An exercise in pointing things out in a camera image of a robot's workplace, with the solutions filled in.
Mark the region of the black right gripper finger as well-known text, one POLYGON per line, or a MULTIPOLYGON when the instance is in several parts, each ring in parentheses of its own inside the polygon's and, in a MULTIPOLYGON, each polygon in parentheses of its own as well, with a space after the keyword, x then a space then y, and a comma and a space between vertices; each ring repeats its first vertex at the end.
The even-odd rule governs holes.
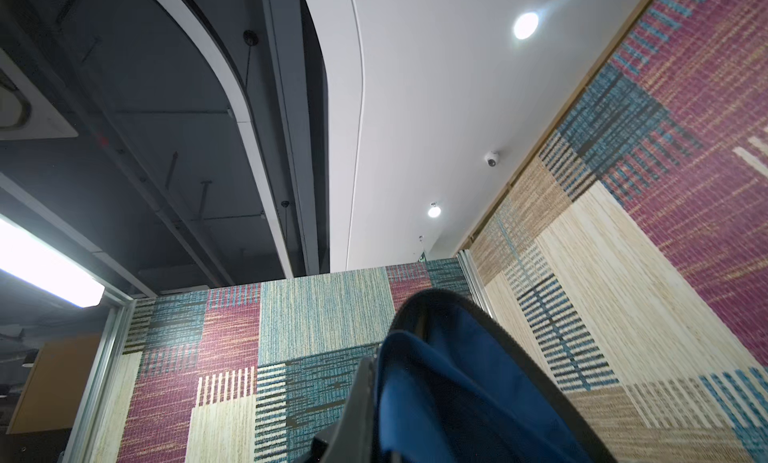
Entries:
POLYGON ((358 366, 342 416, 318 432, 300 462, 377 462, 374 386, 376 358, 364 357, 358 366))

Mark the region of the blue zip jacket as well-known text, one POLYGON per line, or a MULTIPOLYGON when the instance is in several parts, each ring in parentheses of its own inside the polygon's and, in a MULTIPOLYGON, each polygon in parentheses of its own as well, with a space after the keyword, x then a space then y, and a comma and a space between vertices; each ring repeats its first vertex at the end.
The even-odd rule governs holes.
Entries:
POLYGON ((375 462, 612 462, 586 419, 470 299, 428 289, 377 351, 375 462))

